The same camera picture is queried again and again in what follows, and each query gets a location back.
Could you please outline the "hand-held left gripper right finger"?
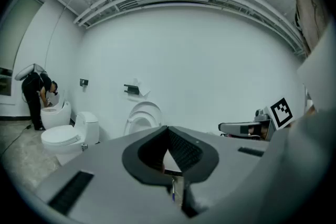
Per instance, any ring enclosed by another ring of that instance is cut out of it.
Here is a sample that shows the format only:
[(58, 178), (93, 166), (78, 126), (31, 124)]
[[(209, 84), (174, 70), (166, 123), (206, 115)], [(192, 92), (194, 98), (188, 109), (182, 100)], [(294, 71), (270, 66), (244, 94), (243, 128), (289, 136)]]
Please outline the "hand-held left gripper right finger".
[(210, 135), (178, 126), (167, 128), (168, 150), (190, 184), (206, 181), (219, 163), (219, 153)]

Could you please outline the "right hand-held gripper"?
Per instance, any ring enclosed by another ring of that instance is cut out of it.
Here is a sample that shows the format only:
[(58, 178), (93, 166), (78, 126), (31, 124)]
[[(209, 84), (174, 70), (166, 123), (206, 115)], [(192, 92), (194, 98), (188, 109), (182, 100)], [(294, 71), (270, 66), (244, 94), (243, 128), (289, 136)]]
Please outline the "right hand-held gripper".
[(249, 129), (259, 122), (260, 127), (255, 127), (253, 134), (259, 135), (263, 140), (270, 140), (273, 134), (283, 129), (293, 121), (293, 115), (285, 98), (280, 98), (274, 104), (258, 109), (255, 112), (255, 122), (220, 123), (219, 131), (234, 135), (248, 136)]

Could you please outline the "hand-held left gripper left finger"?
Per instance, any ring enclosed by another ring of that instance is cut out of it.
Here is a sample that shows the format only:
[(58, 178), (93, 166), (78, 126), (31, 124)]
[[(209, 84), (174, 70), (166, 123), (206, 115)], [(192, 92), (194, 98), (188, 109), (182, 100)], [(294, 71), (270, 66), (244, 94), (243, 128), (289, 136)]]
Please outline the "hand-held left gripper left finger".
[(125, 170), (138, 182), (171, 187), (172, 179), (164, 173), (163, 159), (168, 150), (168, 127), (150, 129), (149, 134), (131, 143), (122, 153)]

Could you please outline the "white open toilet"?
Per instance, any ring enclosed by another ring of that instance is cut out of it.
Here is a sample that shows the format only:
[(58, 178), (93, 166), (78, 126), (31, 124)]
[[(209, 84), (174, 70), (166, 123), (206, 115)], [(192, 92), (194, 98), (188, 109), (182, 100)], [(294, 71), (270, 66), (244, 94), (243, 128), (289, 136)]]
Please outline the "white open toilet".
[(159, 127), (161, 124), (150, 113), (138, 111), (132, 113), (125, 124), (123, 135)]

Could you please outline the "white closed-lid toilet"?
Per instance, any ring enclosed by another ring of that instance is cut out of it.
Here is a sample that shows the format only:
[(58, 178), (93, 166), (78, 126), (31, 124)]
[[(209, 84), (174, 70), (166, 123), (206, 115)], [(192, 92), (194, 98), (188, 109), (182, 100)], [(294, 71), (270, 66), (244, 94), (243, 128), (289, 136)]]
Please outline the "white closed-lid toilet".
[(74, 125), (52, 127), (42, 133), (41, 141), (63, 166), (99, 142), (98, 118), (91, 112), (79, 112)]

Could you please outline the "round white toilet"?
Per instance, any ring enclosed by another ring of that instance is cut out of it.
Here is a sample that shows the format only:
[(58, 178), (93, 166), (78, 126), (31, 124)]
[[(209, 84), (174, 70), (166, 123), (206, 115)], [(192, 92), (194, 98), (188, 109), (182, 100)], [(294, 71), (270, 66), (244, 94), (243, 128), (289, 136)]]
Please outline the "round white toilet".
[(65, 99), (65, 92), (63, 91), (60, 95), (59, 101), (55, 106), (41, 109), (40, 116), (46, 130), (57, 126), (69, 125), (71, 104)]

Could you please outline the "person's grey printed shirt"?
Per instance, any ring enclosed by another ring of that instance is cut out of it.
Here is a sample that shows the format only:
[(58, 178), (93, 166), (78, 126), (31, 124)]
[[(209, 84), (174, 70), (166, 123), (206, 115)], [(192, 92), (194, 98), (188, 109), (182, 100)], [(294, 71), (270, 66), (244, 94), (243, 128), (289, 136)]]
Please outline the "person's grey printed shirt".
[(331, 14), (324, 0), (296, 0), (296, 23), (304, 38), (307, 55), (319, 43), (330, 20)]

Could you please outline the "black wall rack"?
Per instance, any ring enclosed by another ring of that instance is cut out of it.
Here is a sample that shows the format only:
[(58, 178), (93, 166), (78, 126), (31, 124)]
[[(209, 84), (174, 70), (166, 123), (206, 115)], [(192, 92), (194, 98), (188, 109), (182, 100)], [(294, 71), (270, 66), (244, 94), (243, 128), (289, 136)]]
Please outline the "black wall rack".
[(125, 93), (133, 94), (133, 95), (139, 95), (140, 94), (138, 86), (129, 85), (129, 84), (125, 84), (124, 86), (127, 88), (127, 89), (124, 90)]

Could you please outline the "wall window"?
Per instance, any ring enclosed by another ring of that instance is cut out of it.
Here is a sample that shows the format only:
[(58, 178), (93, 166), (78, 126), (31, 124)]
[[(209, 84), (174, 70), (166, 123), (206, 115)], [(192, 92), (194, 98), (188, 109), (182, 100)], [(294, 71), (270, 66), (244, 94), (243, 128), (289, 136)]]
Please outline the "wall window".
[(0, 67), (0, 95), (11, 96), (13, 71)]

